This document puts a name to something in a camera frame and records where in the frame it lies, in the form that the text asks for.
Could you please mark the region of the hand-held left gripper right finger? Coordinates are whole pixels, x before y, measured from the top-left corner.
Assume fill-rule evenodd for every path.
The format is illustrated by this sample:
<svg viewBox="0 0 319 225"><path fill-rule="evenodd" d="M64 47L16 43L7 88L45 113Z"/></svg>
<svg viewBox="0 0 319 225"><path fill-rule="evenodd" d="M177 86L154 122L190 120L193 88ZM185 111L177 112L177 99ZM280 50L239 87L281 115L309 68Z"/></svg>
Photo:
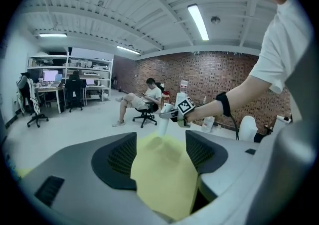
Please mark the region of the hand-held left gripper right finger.
<svg viewBox="0 0 319 225"><path fill-rule="evenodd" d="M259 143L229 139L195 130L185 131L186 152L198 176L190 212L222 195L252 160Z"/></svg>

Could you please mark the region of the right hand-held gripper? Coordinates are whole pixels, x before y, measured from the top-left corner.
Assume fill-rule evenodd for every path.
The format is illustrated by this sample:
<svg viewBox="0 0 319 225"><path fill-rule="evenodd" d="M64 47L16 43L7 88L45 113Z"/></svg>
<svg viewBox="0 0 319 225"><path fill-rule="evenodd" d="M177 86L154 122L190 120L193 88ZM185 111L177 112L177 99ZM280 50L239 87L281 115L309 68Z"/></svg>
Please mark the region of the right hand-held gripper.
<svg viewBox="0 0 319 225"><path fill-rule="evenodd" d="M190 97L186 97L175 104L174 109L169 112L160 113L160 118L171 119L180 127L189 128L190 124L187 122L185 116L195 109L195 103Z"/></svg>

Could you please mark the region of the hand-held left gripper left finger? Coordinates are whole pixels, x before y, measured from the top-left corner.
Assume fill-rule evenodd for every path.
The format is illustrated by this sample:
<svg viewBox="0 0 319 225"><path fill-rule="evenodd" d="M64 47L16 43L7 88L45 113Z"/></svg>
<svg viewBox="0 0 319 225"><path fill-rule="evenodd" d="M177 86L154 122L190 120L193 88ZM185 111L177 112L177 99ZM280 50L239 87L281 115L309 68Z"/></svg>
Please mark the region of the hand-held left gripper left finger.
<svg viewBox="0 0 319 225"><path fill-rule="evenodd" d="M131 168L137 134L122 133L57 151L27 173L20 188L56 225L169 225L138 196Z"/></svg>

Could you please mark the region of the white plastic bottle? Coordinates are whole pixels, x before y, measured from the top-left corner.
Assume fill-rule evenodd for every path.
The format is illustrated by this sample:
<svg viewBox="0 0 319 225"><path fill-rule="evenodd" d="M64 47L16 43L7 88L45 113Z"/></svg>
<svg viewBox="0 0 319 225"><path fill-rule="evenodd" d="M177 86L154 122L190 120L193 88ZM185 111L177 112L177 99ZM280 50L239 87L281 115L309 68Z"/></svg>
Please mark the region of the white plastic bottle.
<svg viewBox="0 0 319 225"><path fill-rule="evenodd" d="M160 111L160 113L169 112L169 111L171 111L173 109L174 109L174 105L168 104L168 103L164 103L164 106L163 106L162 110ZM170 119L160 118L160 120L159 120L159 130L158 130L159 137L165 136L169 120Z"/></svg>

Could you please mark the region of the person's right forearm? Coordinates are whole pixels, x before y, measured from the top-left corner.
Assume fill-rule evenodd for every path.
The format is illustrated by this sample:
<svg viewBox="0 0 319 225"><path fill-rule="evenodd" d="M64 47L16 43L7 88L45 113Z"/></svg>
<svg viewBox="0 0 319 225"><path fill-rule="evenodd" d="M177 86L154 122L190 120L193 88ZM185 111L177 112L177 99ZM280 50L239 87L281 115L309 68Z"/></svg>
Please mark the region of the person's right forearm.
<svg viewBox="0 0 319 225"><path fill-rule="evenodd" d="M241 85L226 93L230 110L237 110L259 98L270 86L271 83L249 75ZM185 118L187 122L192 122L209 116L222 115L223 112L222 102L214 100L195 108L192 112L187 113Z"/></svg>

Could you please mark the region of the white water dispenser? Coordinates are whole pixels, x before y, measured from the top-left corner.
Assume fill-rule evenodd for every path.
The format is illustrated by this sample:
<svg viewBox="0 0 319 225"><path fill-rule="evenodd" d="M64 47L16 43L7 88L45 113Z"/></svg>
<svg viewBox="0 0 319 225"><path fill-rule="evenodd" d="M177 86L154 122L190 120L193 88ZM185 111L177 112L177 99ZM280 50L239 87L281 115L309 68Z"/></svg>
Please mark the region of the white water dispenser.
<svg viewBox="0 0 319 225"><path fill-rule="evenodd" d="M177 93L175 108L183 111L184 113L191 109L191 105L187 99L187 93Z"/></svg>

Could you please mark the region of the black office chair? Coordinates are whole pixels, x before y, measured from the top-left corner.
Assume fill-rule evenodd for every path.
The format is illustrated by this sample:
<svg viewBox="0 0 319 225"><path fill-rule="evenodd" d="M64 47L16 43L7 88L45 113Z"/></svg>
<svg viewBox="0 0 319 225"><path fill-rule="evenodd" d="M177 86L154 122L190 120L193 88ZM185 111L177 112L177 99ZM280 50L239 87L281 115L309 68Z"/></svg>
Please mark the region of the black office chair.
<svg viewBox="0 0 319 225"><path fill-rule="evenodd" d="M158 122L155 120L154 113L159 110L159 106L153 102L146 102L146 105L148 106L147 109L136 109L136 111L140 112L141 115L132 119L132 121L135 121L136 119L143 119L141 128L144 127L144 124L147 120L152 121L154 125L158 124Z"/></svg>

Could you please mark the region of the table with yellow-green cloth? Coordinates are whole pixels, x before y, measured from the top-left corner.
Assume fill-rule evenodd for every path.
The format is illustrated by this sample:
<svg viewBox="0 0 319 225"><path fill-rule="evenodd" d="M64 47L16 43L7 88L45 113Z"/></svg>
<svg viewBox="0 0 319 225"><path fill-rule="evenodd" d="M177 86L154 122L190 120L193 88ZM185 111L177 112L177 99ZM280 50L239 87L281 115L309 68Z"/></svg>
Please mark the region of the table with yellow-green cloth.
<svg viewBox="0 0 319 225"><path fill-rule="evenodd" d="M131 178L140 199L156 213L174 220L189 215L197 172L183 140L137 138Z"/></svg>

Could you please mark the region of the long ceiling light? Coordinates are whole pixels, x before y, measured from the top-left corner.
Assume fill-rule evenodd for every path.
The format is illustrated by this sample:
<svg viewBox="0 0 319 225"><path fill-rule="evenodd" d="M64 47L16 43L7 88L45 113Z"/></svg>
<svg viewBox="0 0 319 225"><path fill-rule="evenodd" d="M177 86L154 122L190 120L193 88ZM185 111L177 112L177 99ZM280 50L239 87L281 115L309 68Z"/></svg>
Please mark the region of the long ceiling light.
<svg viewBox="0 0 319 225"><path fill-rule="evenodd" d="M208 41L209 36L207 29L202 18L201 12L197 4L191 4L187 7L188 12L190 13L203 41Z"/></svg>
<svg viewBox="0 0 319 225"><path fill-rule="evenodd" d="M66 33L39 33L39 37L47 38L47 37L57 37L57 38L64 38L67 37Z"/></svg>
<svg viewBox="0 0 319 225"><path fill-rule="evenodd" d="M124 51L127 51L127 52L131 52L131 53L134 53L134 54L137 54L137 55L140 55L140 53L135 51L135 50L128 49L128 48L125 48L125 47L122 47L122 46L119 46L119 45L117 45L116 48L124 50Z"/></svg>

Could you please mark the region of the black desk chair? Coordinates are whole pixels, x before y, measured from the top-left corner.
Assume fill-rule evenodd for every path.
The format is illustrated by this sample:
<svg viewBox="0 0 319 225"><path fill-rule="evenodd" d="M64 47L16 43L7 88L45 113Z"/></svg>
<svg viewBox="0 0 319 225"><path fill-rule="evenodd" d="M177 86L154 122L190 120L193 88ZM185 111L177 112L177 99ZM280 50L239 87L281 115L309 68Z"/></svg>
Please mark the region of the black desk chair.
<svg viewBox="0 0 319 225"><path fill-rule="evenodd" d="M83 82L78 74L72 74L65 82L67 108L71 113L74 108L83 110L82 104L82 87Z"/></svg>

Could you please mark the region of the wooden desk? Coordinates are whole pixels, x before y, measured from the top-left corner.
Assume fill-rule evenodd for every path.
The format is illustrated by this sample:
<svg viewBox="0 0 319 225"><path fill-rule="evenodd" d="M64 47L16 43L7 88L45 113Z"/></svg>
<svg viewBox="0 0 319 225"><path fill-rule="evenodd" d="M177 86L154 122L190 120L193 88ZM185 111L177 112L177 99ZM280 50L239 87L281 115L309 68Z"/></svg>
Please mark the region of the wooden desk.
<svg viewBox="0 0 319 225"><path fill-rule="evenodd" d="M64 106L66 106L66 97L65 97L64 87L52 87L52 88L40 87L40 88L36 88L36 90L38 91L38 93L55 93L58 112L59 114L61 114L62 111L61 111L60 101L64 101ZM62 92L63 94L63 99L60 99L60 96L59 96L60 92Z"/></svg>

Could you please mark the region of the office chair with striped cloth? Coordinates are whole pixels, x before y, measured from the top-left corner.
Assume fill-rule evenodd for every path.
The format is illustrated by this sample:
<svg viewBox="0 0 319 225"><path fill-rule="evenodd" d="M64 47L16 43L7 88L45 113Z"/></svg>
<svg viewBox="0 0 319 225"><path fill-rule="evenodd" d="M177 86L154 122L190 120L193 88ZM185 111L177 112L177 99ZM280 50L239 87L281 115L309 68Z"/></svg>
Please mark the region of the office chair with striped cloth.
<svg viewBox="0 0 319 225"><path fill-rule="evenodd" d="M17 101L22 114L25 114L26 106L28 106L30 114L32 115L31 120L27 123L27 127L30 127L30 124L35 122L35 125L40 128L39 121L45 120L48 122L49 118L41 113L37 91L30 74L28 72L21 73L21 77L19 81L17 81L16 86Z"/></svg>

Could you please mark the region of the white shelving unit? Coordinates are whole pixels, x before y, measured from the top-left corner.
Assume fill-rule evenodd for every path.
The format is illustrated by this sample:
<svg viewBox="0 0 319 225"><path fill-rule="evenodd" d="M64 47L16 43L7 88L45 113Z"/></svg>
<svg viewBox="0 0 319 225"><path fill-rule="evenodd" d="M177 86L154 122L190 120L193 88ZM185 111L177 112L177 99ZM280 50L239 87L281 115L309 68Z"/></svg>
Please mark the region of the white shelving unit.
<svg viewBox="0 0 319 225"><path fill-rule="evenodd" d="M56 82L65 83L72 74L78 74L85 84L83 90L84 104L88 100L105 101L111 90L113 60L98 58L80 58L70 55L38 54L27 59L26 70L35 75L46 86L52 82L43 81L44 70L57 70ZM86 86L86 79L94 79L97 86Z"/></svg>

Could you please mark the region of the pink-lit monitor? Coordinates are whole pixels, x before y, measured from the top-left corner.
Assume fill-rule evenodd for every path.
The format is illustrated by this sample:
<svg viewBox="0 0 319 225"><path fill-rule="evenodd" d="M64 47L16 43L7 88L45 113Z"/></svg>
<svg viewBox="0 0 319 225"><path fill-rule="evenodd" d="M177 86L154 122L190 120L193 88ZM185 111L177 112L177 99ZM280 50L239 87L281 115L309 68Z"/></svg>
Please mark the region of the pink-lit monitor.
<svg viewBox="0 0 319 225"><path fill-rule="evenodd" d="M43 71L43 81L45 81L45 82L55 81L57 74L58 74L57 70L44 70Z"/></svg>

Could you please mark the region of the person's white t-shirt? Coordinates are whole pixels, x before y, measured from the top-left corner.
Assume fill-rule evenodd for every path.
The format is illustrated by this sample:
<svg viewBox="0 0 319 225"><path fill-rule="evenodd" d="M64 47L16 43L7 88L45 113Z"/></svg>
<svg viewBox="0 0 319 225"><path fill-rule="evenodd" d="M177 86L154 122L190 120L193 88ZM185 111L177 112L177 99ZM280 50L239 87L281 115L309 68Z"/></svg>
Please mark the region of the person's white t-shirt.
<svg viewBox="0 0 319 225"><path fill-rule="evenodd" d="M313 35L314 28L298 0L278 5L250 75L270 83L269 89L280 94Z"/></svg>

